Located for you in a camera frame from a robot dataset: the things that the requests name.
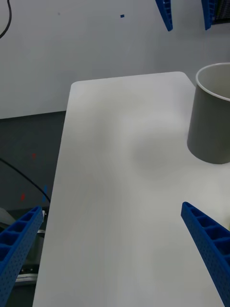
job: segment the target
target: gray cup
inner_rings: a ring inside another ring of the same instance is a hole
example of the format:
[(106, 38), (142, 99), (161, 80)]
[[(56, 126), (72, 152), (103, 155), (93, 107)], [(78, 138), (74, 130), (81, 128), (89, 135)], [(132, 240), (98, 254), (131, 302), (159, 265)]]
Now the gray cup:
[(188, 149), (209, 163), (230, 162), (230, 63), (206, 66), (195, 78)]

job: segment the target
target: wire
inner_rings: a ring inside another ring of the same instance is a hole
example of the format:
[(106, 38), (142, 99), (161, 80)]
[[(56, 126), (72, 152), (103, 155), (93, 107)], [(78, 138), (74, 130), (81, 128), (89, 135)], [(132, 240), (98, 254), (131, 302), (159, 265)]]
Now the wire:
[(25, 174), (23, 174), (20, 170), (18, 170), (17, 168), (15, 168), (13, 165), (11, 165), (9, 162), (5, 161), (4, 159), (0, 158), (0, 161), (3, 162), (4, 164), (6, 164), (7, 166), (11, 167), (13, 170), (15, 170), (18, 174), (20, 174), (22, 177), (24, 177), (26, 180), (28, 180), (30, 183), (32, 183), (32, 185), (34, 185), (44, 196), (45, 198), (48, 200), (48, 202), (50, 203), (50, 198), (48, 197), (48, 195), (42, 191), (42, 189), (35, 184), (30, 178), (28, 178)]
[(10, 25), (11, 25), (11, 20), (12, 20), (12, 11), (11, 11), (11, 4), (10, 4), (10, 0), (7, 0), (7, 4), (8, 4), (8, 7), (9, 7), (9, 20), (8, 20), (8, 23), (7, 23), (7, 26), (5, 28), (5, 30), (0, 34), (0, 39), (2, 37), (4, 37), (4, 35), (6, 34), (6, 32), (8, 31)]

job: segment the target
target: red mark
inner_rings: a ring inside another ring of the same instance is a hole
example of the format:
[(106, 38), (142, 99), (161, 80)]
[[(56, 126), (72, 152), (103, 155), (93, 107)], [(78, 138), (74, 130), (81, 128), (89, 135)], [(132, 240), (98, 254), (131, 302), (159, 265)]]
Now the red mark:
[(22, 193), (21, 200), (23, 201), (24, 199), (25, 199), (25, 194)]

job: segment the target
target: white table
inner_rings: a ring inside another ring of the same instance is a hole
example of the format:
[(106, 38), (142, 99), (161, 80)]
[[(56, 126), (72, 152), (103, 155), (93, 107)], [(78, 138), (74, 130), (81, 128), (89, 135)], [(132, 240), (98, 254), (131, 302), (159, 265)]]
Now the white table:
[(219, 307), (183, 201), (224, 226), (230, 165), (195, 158), (181, 72), (76, 82), (34, 307)]

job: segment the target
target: white wall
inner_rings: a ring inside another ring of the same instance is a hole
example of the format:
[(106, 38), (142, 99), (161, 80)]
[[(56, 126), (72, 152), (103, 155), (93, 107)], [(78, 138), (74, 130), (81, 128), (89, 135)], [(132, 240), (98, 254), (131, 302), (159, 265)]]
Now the white wall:
[[(194, 81), (202, 66), (230, 61), (230, 24), (205, 31), (201, 0), (172, 0), (171, 32), (155, 0), (11, 6), (12, 24), (0, 40), (0, 118), (65, 110), (78, 80), (183, 71)], [(1, 0), (0, 31), (7, 20)]]

